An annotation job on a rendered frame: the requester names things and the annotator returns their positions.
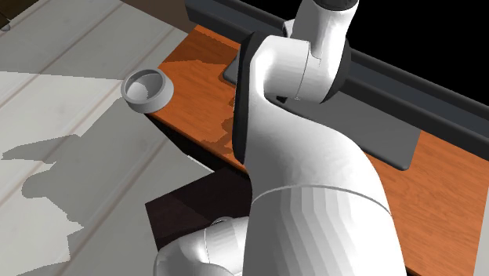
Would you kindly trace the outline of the grey bowl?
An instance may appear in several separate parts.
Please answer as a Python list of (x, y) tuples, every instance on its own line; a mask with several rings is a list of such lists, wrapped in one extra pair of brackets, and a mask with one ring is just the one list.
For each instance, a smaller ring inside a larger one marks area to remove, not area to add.
[(125, 102), (140, 114), (161, 110), (171, 101), (173, 94), (171, 79), (157, 68), (134, 71), (121, 84)]

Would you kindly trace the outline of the dark robot stand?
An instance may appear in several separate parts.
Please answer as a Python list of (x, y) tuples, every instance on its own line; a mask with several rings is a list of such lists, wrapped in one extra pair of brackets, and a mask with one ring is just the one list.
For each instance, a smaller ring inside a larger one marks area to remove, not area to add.
[(247, 216), (252, 201), (248, 176), (222, 168), (146, 204), (157, 249), (199, 231), (220, 217)]

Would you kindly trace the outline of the orange wooden desk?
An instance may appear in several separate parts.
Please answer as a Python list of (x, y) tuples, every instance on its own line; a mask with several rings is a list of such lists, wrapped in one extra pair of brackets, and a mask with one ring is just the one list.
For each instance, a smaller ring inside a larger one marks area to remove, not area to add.
[[(152, 116), (243, 173), (231, 145), (234, 87), (221, 76), (237, 49), (196, 26), (160, 65), (175, 92)], [(420, 276), (473, 276), (489, 161), (426, 132), (406, 171), (369, 159), (386, 189), (407, 267)]]

